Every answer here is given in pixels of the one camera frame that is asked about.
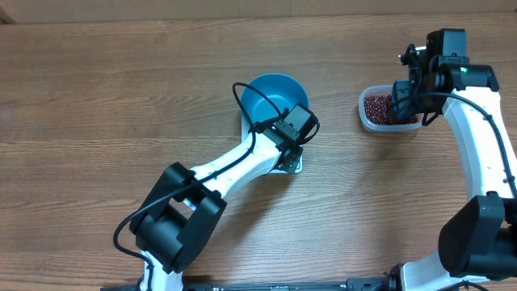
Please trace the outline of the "blue plastic measuring scoop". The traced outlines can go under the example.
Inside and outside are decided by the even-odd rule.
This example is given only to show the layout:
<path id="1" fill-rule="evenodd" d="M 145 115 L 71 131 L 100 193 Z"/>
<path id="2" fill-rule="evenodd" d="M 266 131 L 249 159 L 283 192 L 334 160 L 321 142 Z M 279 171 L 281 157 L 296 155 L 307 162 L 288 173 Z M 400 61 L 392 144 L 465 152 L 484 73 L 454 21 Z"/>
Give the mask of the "blue plastic measuring scoop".
<path id="1" fill-rule="evenodd" d="M 398 119 L 408 119 L 410 117 L 410 110 L 407 108 L 408 103 L 404 98 L 408 97 L 411 92 L 409 81 L 397 80 L 393 84 L 392 89 L 392 112 Z"/>

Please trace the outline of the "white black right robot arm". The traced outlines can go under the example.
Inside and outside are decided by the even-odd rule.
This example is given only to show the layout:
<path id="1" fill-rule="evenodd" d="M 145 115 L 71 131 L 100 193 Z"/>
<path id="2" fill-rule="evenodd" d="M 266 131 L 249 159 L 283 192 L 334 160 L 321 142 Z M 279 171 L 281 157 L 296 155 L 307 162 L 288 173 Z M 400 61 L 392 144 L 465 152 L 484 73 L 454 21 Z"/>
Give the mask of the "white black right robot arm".
<path id="1" fill-rule="evenodd" d="M 463 40 L 413 44 L 400 56 L 409 78 L 393 85 L 388 112 L 438 116 L 449 124 L 467 183 L 467 202 L 441 229 L 434 253 L 393 268 L 387 290 L 479 288 L 516 275 L 516 157 L 501 114 L 495 72 L 472 65 Z"/>

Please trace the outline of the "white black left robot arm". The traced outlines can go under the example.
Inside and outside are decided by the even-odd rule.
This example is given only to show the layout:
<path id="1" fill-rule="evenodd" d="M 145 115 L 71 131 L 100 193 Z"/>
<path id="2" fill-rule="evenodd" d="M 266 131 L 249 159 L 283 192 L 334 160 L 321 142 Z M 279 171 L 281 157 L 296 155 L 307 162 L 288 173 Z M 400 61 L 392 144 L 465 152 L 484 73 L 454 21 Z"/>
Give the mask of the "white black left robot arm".
<path id="1" fill-rule="evenodd" d="M 226 196 L 271 171 L 295 173 L 303 145 L 319 128 L 316 121 L 274 117 L 254 124 L 239 145 L 209 163 L 168 166 L 141 207 L 121 222 L 135 235 L 136 256 L 145 262 L 139 288 L 183 289 L 183 271 L 206 246 Z"/>

